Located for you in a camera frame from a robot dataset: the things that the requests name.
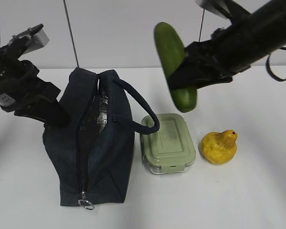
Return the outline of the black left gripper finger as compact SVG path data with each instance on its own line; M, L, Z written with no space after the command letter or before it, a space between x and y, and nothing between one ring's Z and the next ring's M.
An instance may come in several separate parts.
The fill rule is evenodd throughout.
M33 119L54 126L66 126L69 123L69 115L56 96L34 96L33 103Z
M29 107L25 107L20 110L16 110L14 112L14 115L18 117L26 117L26 118L30 118L30 119L34 119L34 120L46 123L43 110L37 106L29 106Z

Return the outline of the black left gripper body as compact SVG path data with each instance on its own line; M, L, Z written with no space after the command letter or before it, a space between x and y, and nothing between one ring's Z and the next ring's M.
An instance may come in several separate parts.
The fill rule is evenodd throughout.
M34 96L58 96L61 90L38 77L39 70L30 62L20 62L24 69L6 68L0 71L0 107L10 113L34 106Z

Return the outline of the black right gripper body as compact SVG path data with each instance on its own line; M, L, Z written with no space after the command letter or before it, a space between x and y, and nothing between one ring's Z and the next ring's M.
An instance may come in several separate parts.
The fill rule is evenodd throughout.
M228 27L215 30L204 42L193 42L185 48L187 57L197 65L198 72L218 72L233 76L250 68L250 30Z

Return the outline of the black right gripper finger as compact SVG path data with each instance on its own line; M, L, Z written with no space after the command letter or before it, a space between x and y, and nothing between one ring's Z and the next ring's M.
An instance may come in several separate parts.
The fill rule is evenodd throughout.
M229 77L221 76L218 72L167 72L166 80L170 90L190 86L200 89L214 84L229 83Z
M170 83L189 83L194 82L198 74L197 65L186 57L179 67L169 77Z

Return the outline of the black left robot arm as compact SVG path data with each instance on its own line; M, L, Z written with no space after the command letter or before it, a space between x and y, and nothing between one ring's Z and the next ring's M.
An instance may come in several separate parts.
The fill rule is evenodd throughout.
M48 44L43 27L38 24L13 35L6 45L0 44L0 108L15 116L65 127L70 118L57 101L60 89L39 78L40 70L31 61L20 60Z

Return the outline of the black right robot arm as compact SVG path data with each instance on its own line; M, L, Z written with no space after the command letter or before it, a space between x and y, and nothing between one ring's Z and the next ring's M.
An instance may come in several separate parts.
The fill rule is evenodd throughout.
M169 76L170 89L230 83L258 60L286 45L286 0L271 0L248 12L233 0L200 0L201 8L229 19L211 38L185 47L185 59Z

